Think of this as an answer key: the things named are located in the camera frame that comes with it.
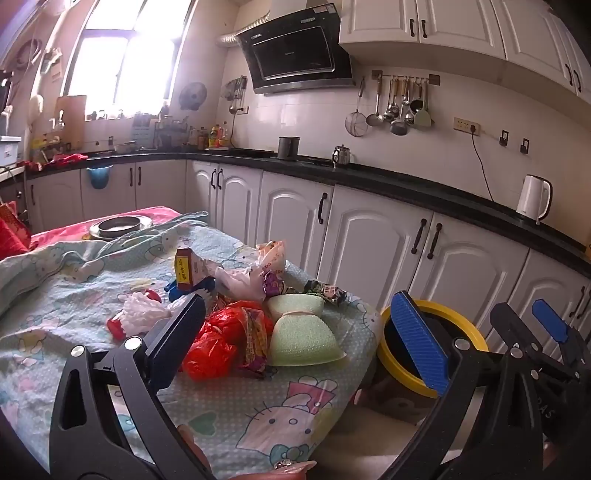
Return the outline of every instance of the human hand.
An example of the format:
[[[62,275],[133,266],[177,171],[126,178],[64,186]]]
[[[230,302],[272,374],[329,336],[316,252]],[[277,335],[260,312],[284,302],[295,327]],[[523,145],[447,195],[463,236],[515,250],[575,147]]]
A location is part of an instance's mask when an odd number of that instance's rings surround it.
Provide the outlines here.
[[[179,425],[178,432],[180,433],[181,437],[189,448],[193,451],[193,453],[201,460],[201,462],[210,470],[212,469],[207,461],[207,457],[199,448],[193,439],[193,434],[191,430],[186,425]],[[277,470],[273,470],[271,472],[266,473],[248,473],[247,475],[238,475],[232,477],[231,480],[306,480],[306,472],[310,470],[316,462],[302,462],[302,463],[295,463],[290,466],[285,466],[283,468],[279,468]]]

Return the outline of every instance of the cutting board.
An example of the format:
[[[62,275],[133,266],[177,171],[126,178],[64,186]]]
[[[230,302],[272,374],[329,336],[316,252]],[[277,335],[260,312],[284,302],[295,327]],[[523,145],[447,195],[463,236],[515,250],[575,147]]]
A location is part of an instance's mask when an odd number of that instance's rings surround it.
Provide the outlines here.
[[[72,145],[72,151],[80,151],[84,141],[84,121],[86,109],[86,95],[70,95],[59,97],[56,101],[54,116],[56,121],[60,117],[60,110],[64,110],[62,120],[65,124],[61,132],[64,143]]]

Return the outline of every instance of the window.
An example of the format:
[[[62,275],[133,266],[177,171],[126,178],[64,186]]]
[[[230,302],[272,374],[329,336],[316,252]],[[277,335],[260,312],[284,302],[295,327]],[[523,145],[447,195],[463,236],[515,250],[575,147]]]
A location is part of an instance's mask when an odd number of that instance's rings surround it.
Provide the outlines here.
[[[86,95],[86,113],[157,113],[194,0],[99,0],[74,53],[66,95]]]

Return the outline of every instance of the wall socket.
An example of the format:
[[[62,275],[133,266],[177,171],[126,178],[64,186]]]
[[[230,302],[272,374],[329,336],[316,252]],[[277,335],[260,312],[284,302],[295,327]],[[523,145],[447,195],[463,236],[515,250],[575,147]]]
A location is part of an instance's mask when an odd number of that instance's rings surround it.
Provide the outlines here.
[[[471,122],[469,120],[464,120],[463,118],[453,119],[453,129],[459,130],[460,132],[466,132],[467,134],[471,134],[472,132],[470,131],[470,127],[472,125],[474,125],[474,127],[476,128],[474,135],[478,137],[480,135],[480,124],[477,124],[476,122]]]

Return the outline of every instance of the silver screw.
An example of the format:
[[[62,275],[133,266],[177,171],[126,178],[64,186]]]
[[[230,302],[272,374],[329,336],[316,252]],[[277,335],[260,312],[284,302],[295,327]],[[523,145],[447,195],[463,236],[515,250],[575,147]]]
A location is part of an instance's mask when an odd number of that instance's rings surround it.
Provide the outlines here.
[[[294,463],[295,462],[293,460],[290,460],[289,458],[282,458],[273,467],[275,468],[275,470],[277,470],[278,468],[290,466],[290,465],[293,465]]]
[[[125,348],[127,348],[127,350],[136,350],[141,344],[142,339],[140,337],[132,337],[125,341]]]
[[[470,349],[470,342],[465,338],[458,338],[455,345],[458,350],[463,350],[464,352]]]
[[[84,347],[82,345],[78,345],[72,349],[71,355],[72,356],[80,356],[83,353],[84,353]]]
[[[522,358],[523,352],[519,350],[516,346],[511,349],[511,356],[513,358]]]

